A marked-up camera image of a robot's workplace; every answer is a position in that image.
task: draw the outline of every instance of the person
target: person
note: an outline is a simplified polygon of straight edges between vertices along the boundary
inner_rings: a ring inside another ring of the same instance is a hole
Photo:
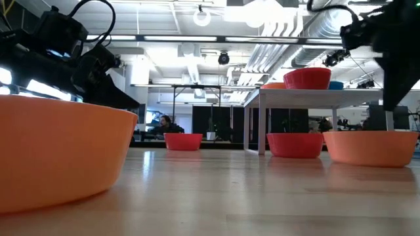
[[[155,127],[150,132],[158,139],[163,138],[165,133],[184,133],[184,129],[178,126],[177,124],[172,123],[171,118],[167,115],[162,115],[160,117],[160,126]]]

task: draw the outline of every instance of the ceiling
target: ceiling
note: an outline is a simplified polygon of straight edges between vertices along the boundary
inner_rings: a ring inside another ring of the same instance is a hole
[[[69,13],[78,0],[17,0],[34,14],[40,16],[44,10],[49,10],[52,5],[57,6],[60,12]],[[224,17],[226,9],[223,7],[226,0],[214,1],[215,6],[205,8],[211,11],[211,21],[201,27],[194,23],[193,15],[197,10],[197,5],[178,5],[178,4],[132,4],[132,3],[113,3],[117,13],[117,19],[113,34],[162,34],[162,35],[261,35],[264,27],[251,28],[245,22],[226,21]],[[304,24],[309,17],[304,14]],[[255,14],[247,15],[248,18],[256,17]],[[80,8],[74,18],[80,21],[92,35],[98,35],[108,29],[111,21],[109,8],[100,2],[90,2]],[[214,50],[216,53],[203,56],[197,62],[200,74],[220,74],[226,75],[228,66],[220,66],[217,63],[218,53],[227,51],[231,58],[231,64],[246,64],[252,55],[255,44],[220,44],[220,43],[196,43],[201,50]],[[183,73],[188,73],[185,58],[178,57],[179,43],[128,43],[113,42],[110,48],[143,48],[154,69],[150,71],[150,78],[176,78]],[[312,66],[321,66],[325,59],[324,52],[312,62]],[[351,52],[352,58],[347,58],[338,66],[332,68],[333,80],[349,82],[359,78],[366,73],[380,70],[379,66],[372,60],[374,53],[369,47],[360,47]],[[136,55],[123,55],[127,63],[133,61]],[[276,74],[290,71],[289,68],[280,68]]]

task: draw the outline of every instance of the bowl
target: bowl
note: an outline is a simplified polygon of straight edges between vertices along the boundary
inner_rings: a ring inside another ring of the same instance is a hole
[[[325,132],[331,159],[367,167],[403,167],[413,157],[417,132],[348,131]]]
[[[260,89],[285,89],[285,88],[286,88],[285,83],[269,83],[269,84],[261,86]]]
[[[0,213],[74,201],[117,180],[137,117],[128,111],[0,95]]]
[[[328,89],[329,90],[343,90],[344,89],[344,83],[338,82],[338,81],[331,81],[331,82],[329,82]]]
[[[197,151],[200,148],[203,134],[175,134],[166,133],[166,148],[177,151]]]
[[[285,158],[317,158],[322,150],[322,134],[267,134],[271,153]]]
[[[283,78],[287,89],[328,89],[331,70],[302,68],[285,74]]]

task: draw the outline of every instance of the desk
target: desk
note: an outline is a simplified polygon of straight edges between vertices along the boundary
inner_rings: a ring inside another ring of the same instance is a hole
[[[358,106],[364,102],[379,100],[382,91],[376,89],[348,90],[305,90],[305,89],[257,89],[246,101],[244,120],[244,149],[264,155],[265,153],[265,119],[266,108],[285,109],[332,109],[333,130],[337,131],[337,109]],[[258,152],[249,150],[249,114],[251,108],[259,108]],[[394,130],[392,112],[387,111],[387,128]]]

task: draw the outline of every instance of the camera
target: camera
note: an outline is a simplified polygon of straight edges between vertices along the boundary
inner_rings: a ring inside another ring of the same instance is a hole
[[[229,63],[229,55],[227,52],[221,52],[219,56],[219,65],[227,65]]]

